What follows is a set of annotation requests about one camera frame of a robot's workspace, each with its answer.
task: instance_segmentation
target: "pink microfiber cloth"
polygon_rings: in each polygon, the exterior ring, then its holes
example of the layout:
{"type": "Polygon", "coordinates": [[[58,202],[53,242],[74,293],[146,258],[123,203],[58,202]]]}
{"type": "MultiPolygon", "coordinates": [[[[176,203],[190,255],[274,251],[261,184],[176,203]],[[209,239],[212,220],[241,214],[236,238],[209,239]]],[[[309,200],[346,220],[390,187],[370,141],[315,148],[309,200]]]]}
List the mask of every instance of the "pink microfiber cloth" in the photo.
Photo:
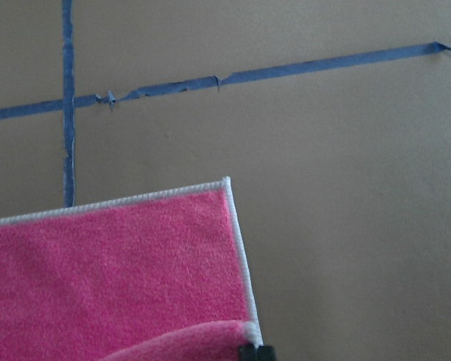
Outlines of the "pink microfiber cloth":
{"type": "Polygon", "coordinates": [[[228,178],[0,220],[0,360],[232,361],[247,343],[228,178]]]}

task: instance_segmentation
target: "tape strip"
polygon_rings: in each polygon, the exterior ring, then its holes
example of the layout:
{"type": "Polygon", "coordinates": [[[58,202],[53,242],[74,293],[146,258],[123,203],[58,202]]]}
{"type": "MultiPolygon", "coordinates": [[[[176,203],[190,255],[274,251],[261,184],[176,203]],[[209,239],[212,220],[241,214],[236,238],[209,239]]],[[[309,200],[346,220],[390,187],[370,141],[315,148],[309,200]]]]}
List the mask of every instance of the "tape strip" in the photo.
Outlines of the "tape strip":
{"type": "MultiPolygon", "coordinates": [[[[74,99],[74,105],[76,108],[89,107],[96,103],[112,105],[114,103],[125,100],[139,99],[141,96],[164,96],[166,94],[175,94],[212,87],[219,88],[224,85],[247,83],[250,81],[271,79],[273,77],[285,77],[295,74],[309,73],[312,71],[323,71],[333,68],[346,68],[355,65],[372,64],[375,62],[387,62],[396,59],[410,58],[413,56],[430,55],[440,53],[444,50],[451,51],[451,47],[437,42],[413,45],[410,47],[397,47],[395,49],[379,50],[370,53],[360,53],[349,56],[339,56],[330,59],[314,60],[312,62],[300,62],[296,64],[274,66],[270,68],[262,68],[250,71],[239,71],[222,80],[217,76],[212,75],[210,77],[201,77],[198,79],[185,80],[177,83],[164,83],[151,86],[143,86],[132,90],[121,99],[112,99],[110,95],[105,96],[104,98],[96,94],[90,96],[81,96],[74,99]]],[[[35,103],[30,105],[19,105],[12,108],[0,109],[0,119],[46,113],[48,111],[58,111],[60,109],[62,109],[61,100],[35,103]]]]}
{"type": "Polygon", "coordinates": [[[74,44],[72,42],[72,0],[62,0],[63,25],[63,136],[65,158],[63,161],[63,199],[64,207],[74,205],[75,178],[75,119],[74,119],[74,44]]]}

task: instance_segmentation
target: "torn tape edge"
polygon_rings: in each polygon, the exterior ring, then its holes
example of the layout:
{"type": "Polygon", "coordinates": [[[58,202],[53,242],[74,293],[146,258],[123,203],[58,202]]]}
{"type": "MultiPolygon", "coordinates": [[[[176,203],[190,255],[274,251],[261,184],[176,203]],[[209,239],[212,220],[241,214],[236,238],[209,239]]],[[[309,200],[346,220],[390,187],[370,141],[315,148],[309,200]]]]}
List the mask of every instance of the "torn tape edge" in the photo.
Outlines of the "torn tape edge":
{"type": "MultiPolygon", "coordinates": [[[[246,83],[250,81],[266,80],[274,77],[285,77],[297,74],[306,74],[314,71],[324,71],[333,68],[346,68],[357,65],[374,64],[376,62],[386,62],[397,59],[405,59],[415,56],[431,55],[441,51],[451,51],[451,47],[438,43],[426,43],[412,45],[409,47],[396,47],[388,50],[377,50],[368,53],[357,53],[348,56],[338,56],[334,58],[312,60],[309,62],[299,62],[288,65],[279,65],[269,68],[260,68],[249,71],[238,71],[232,73],[225,79],[220,79],[216,75],[209,77],[200,77],[174,83],[162,83],[150,86],[141,86],[130,91],[126,96],[120,99],[112,99],[110,94],[101,97],[99,94],[88,96],[79,96],[74,98],[76,108],[92,106],[96,103],[105,103],[112,105],[115,102],[125,100],[139,99],[143,96],[163,96],[167,94],[181,93],[211,87],[231,85],[235,83],[246,83]]],[[[22,117],[26,115],[47,113],[62,109],[62,100],[52,100],[48,102],[39,102],[29,105],[17,105],[9,108],[0,108],[0,120],[22,117]]]]}

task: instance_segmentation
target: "pink fabric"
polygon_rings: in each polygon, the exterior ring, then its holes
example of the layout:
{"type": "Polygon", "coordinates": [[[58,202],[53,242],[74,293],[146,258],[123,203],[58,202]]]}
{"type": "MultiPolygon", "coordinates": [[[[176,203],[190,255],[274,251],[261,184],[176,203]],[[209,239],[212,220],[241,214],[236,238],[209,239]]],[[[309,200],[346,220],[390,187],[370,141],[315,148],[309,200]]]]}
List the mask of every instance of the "pink fabric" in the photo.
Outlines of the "pink fabric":
{"type": "Polygon", "coordinates": [[[102,361],[237,361],[247,343],[240,321],[201,323],[121,350],[102,361]]]}
{"type": "Polygon", "coordinates": [[[224,190],[0,226],[0,360],[97,360],[249,320],[224,190]]]}

